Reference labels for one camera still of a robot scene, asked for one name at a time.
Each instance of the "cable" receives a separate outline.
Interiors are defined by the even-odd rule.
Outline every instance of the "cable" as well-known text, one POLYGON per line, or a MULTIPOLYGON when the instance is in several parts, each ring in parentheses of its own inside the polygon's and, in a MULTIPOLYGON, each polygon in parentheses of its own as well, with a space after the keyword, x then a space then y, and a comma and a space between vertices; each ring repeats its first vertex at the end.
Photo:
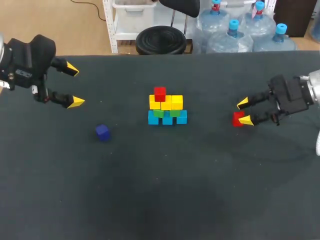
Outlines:
POLYGON ((97 11, 98 11, 98 17, 100 18, 100 20, 106 21, 105 19, 103 19, 103 18, 100 17, 99 8, 98 8, 98 6, 95 5, 94 3, 92 3, 92 2, 87 2, 87 1, 74 1, 74 0, 70 0, 70 1, 73 2, 73 3, 75 3, 75 4, 91 4, 91 5, 95 6, 96 9, 97 9, 97 11))

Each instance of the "green block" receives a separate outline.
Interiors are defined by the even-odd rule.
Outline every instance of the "green block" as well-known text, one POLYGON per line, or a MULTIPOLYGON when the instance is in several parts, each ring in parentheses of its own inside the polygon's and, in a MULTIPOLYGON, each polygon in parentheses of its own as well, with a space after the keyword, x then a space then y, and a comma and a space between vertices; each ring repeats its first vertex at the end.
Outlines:
POLYGON ((156 118, 161 118, 163 119, 165 116, 165 112, 162 110, 153 110, 153 116, 156 118))
POLYGON ((171 110, 170 117, 172 117, 172 118, 180 117, 180 110, 171 110))

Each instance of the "dark blue block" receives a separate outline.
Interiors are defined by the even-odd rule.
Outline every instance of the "dark blue block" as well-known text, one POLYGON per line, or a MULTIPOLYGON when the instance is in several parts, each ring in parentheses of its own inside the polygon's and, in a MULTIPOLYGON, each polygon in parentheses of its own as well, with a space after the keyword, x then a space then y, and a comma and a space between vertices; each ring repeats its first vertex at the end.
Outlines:
POLYGON ((110 139, 110 131, 106 125, 101 124, 95 128, 96 135, 100 141, 108 141, 110 139))

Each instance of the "blue block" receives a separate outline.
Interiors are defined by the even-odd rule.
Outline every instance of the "blue block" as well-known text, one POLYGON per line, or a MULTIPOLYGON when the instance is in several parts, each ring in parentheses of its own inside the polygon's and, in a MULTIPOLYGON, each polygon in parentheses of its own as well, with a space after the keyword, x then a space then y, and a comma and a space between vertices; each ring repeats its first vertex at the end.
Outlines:
POLYGON ((99 125, 95 128, 96 135, 100 141, 106 142, 110 139, 110 131, 106 125, 99 125))
POLYGON ((148 123, 149 125, 159 125, 159 118, 154 116, 153 110, 148 112, 148 123))
POLYGON ((187 110, 181 110, 180 116, 176 117, 176 124, 187 124, 187 122, 188 122, 187 110))
POLYGON ((164 111, 164 117, 162 118, 162 125, 172 125, 173 117, 170 116, 170 111, 164 111))

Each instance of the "black chair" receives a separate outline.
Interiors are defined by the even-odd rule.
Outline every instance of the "black chair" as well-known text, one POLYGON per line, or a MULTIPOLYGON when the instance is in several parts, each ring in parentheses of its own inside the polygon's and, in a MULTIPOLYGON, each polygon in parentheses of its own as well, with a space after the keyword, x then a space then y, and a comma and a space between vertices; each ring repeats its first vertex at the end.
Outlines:
POLYGON ((159 0, 173 9, 170 26, 153 26, 143 30, 136 38, 135 48, 139 55, 183 54, 187 47, 188 16, 196 18, 200 12, 200 0, 159 0), (176 11, 185 14, 184 33, 173 27, 176 11))

